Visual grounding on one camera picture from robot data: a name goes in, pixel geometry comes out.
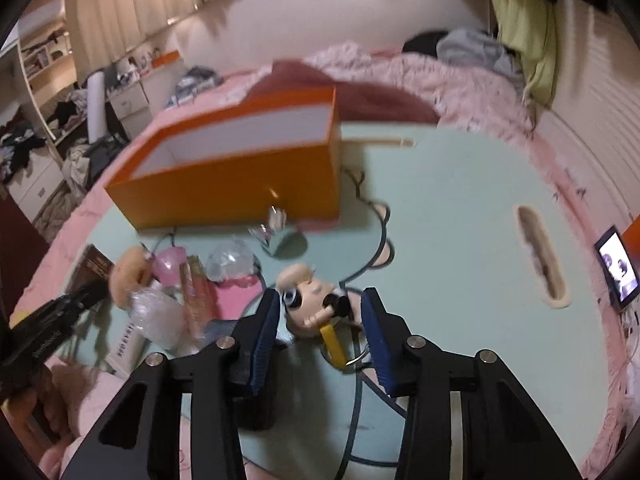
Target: figurine eye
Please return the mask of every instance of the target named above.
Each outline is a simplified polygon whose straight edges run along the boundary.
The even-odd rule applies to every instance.
[[[288,288],[282,293],[282,304],[287,308],[298,308],[302,305],[302,294],[297,288]]]

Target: pink ball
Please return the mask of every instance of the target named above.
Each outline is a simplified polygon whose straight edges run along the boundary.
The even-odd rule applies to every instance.
[[[180,285],[180,264],[186,261],[187,251],[184,247],[169,247],[156,254],[154,276],[164,286]]]

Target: silver rivet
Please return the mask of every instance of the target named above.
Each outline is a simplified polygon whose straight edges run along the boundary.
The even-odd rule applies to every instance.
[[[149,354],[145,359],[145,363],[149,366],[158,366],[162,361],[164,361],[164,356],[158,352]]]
[[[480,360],[487,364],[492,364],[498,360],[498,356],[492,350],[481,350]]]
[[[411,348],[422,348],[427,344],[427,341],[421,335],[411,335],[406,339],[406,343]]]
[[[236,344],[236,340],[229,335],[223,335],[220,339],[216,341],[216,346],[222,350],[231,348],[235,344]]]

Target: yellow strap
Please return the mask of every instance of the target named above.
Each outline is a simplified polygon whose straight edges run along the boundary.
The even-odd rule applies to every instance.
[[[331,323],[320,327],[320,335],[329,353],[329,358],[336,368],[343,370],[347,367],[347,358],[344,355],[338,336],[335,335],[334,326]]]

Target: figurine keychain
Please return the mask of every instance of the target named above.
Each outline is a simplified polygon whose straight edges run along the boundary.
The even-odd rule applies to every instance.
[[[276,280],[276,289],[285,307],[289,331],[298,337],[322,336],[331,364],[344,370],[348,362],[332,320],[351,313],[346,291],[318,280],[313,270],[302,263],[283,269]]]

